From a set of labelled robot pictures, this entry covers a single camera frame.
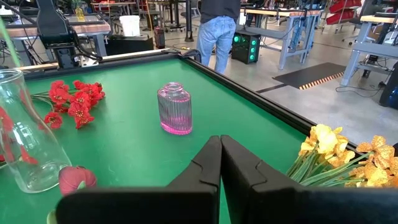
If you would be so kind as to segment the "black blue bin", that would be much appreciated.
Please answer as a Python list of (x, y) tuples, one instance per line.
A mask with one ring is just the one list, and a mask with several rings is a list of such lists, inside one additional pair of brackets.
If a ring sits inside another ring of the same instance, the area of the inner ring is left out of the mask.
[(398, 61), (379, 99), (379, 104), (398, 110)]

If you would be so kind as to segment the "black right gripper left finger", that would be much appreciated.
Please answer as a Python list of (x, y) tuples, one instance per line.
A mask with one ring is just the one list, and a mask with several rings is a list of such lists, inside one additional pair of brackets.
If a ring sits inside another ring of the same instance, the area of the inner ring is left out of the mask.
[(219, 224), (222, 143), (211, 136), (165, 187), (88, 188), (62, 198), (57, 224)]

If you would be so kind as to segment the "white bucket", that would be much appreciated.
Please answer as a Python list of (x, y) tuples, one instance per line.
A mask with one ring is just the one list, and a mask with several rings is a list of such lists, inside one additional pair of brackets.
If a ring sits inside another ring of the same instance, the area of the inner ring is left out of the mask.
[(140, 36), (140, 17), (139, 16), (121, 16), (119, 21), (122, 25), (125, 37)]

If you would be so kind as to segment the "person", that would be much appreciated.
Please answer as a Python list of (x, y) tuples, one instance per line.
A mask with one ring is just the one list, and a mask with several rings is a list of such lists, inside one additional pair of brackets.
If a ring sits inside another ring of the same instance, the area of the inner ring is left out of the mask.
[(241, 0), (201, 0), (197, 50), (207, 66), (215, 48), (215, 71), (221, 74), (227, 66), (240, 7)]

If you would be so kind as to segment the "red artificial tulip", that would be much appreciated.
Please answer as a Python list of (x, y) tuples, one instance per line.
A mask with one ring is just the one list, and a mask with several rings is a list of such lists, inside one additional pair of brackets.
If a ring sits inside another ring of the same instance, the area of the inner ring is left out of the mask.
[(68, 195), (78, 189), (95, 187), (97, 178), (94, 173), (82, 166), (66, 166), (58, 174), (60, 193)]

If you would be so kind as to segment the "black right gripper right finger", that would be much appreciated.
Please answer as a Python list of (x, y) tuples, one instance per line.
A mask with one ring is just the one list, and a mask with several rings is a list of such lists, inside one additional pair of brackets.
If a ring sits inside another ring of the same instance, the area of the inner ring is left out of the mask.
[(230, 136), (221, 143), (231, 224), (398, 224), (398, 190), (304, 187)]

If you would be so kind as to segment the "black floor mat striped edge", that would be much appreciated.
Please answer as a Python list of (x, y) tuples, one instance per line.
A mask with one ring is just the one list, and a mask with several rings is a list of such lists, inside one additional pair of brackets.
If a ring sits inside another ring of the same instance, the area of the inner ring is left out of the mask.
[(274, 79), (299, 90), (306, 90), (308, 88), (340, 78), (344, 75), (344, 71), (345, 66), (327, 62), (304, 68), (302, 70), (279, 75), (274, 77)]

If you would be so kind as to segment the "orange-yellow flower bunch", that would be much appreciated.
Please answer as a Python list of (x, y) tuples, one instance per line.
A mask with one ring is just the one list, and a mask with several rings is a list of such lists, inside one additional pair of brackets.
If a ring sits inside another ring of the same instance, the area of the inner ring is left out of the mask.
[(361, 166), (353, 169), (345, 187), (390, 187), (398, 189), (398, 156), (395, 148), (386, 144), (383, 136), (374, 136), (371, 142), (362, 142), (358, 152), (370, 153)]

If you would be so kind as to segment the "yellow daffodil bunch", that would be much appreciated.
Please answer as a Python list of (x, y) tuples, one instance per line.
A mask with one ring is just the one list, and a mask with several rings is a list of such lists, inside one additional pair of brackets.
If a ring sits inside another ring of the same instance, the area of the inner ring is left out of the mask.
[(352, 174), (363, 166), (369, 152), (357, 154), (348, 149), (348, 138), (341, 135), (343, 128), (331, 129), (324, 124), (310, 128), (310, 134), (301, 144), (298, 157), (286, 176), (302, 186), (332, 187), (364, 180)]

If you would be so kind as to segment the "black computer tower green lights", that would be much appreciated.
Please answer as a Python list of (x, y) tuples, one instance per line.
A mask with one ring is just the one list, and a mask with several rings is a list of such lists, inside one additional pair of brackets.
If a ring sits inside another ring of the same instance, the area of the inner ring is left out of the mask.
[(261, 36), (244, 30), (234, 33), (231, 58), (245, 64), (256, 63), (259, 57)]

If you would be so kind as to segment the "small red black device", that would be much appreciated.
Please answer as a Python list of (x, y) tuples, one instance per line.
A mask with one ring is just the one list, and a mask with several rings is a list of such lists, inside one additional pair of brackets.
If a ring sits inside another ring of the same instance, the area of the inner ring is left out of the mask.
[(165, 48), (165, 35), (164, 35), (163, 28), (156, 27), (154, 29), (154, 39), (155, 39), (155, 46), (158, 49), (164, 49)]

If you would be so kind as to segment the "red storage bins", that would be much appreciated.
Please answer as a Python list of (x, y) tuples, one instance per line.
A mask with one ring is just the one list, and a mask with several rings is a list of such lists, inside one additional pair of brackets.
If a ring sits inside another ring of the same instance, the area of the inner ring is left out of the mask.
[(356, 17), (357, 8), (362, 6), (361, 0), (332, 0), (327, 17), (327, 25), (342, 24)]

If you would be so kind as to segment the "black case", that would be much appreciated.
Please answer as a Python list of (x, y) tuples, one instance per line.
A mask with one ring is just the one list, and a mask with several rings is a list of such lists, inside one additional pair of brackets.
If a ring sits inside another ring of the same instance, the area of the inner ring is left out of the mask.
[(128, 54), (153, 50), (153, 38), (113, 35), (105, 44), (107, 55)]

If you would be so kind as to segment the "clear glass vase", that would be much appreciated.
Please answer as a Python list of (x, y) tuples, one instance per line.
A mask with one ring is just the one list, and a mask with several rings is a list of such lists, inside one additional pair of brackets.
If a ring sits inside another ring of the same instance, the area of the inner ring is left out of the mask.
[(15, 158), (20, 158), (19, 144), (22, 143), (38, 161), (33, 165), (6, 160), (18, 187), (26, 193), (39, 193), (58, 185), (58, 173), (71, 162), (34, 108), (22, 71), (0, 70), (0, 106), (14, 122), (8, 135), (15, 141), (11, 144)]

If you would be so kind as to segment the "pink ribbed glass vase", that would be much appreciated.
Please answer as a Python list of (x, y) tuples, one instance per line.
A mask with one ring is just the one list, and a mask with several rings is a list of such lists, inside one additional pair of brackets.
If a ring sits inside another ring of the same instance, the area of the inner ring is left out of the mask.
[(175, 135), (190, 134), (193, 129), (191, 95), (178, 82), (166, 83), (157, 91), (161, 127)]

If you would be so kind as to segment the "wood-top grey workbench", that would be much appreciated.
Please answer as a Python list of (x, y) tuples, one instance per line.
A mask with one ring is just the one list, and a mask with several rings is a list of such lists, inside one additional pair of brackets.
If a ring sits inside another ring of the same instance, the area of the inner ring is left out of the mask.
[(360, 18), (360, 21), (362, 22), (362, 26), (360, 28), (360, 32), (358, 34), (356, 42), (353, 44), (353, 49), (351, 51), (349, 62), (345, 68), (343, 78), (340, 82), (341, 86), (348, 85), (351, 77), (355, 73), (355, 70), (359, 68), (369, 70), (373, 69), (372, 67), (369, 67), (367, 65), (361, 65), (359, 63), (359, 56), (361, 54), (369, 54), (385, 58), (398, 59), (398, 46), (366, 42), (366, 37), (368, 36), (369, 30), (373, 24), (384, 23), (396, 26), (398, 25), (398, 14), (395, 16), (395, 18), (362, 16)]
[[(84, 22), (78, 22), (76, 16), (67, 16), (67, 18), (79, 37), (92, 37), (96, 41), (96, 53), (100, 56), (106, 56), (104, 37), (111, 32), (111, 26), (105, 20), (101, 19), (98, 14), (85, 16), (86, 21)], [(37, 26), (25, 19), (21, 19), (6, 25), (6, 30), (23, 64), (32, 65), (27, 44), (24, 41), (33, 40), (37, 37)]]
[[(261, 44), (261, 47), (278, 51), (279, 69), (283, 69), (288, 57), (299, 55), (300, 63), (305, 63), (308, 53), (313, 45), (315, 35), (315, 26), (320, 18), (321, 9), (261, 9), (253, 7), (242, 7), (236, 26), (237, 31), (246, 31), (253, 34), (259, 34), (261, 37), (268, 37), (275, 41), (281, 41), (280, 47), (273, 44)], [(261, 26), (263, 17), (275, 16), (276, 21), (280, 18), (286, 18), (286, 27), (284, 30), (271, 30)], [(305, 23), (305, 35), (303, 36), (303, 46), (293, 52), (289, 52), (289, 44), (293, 37), (294, 26), (296, 24)]]

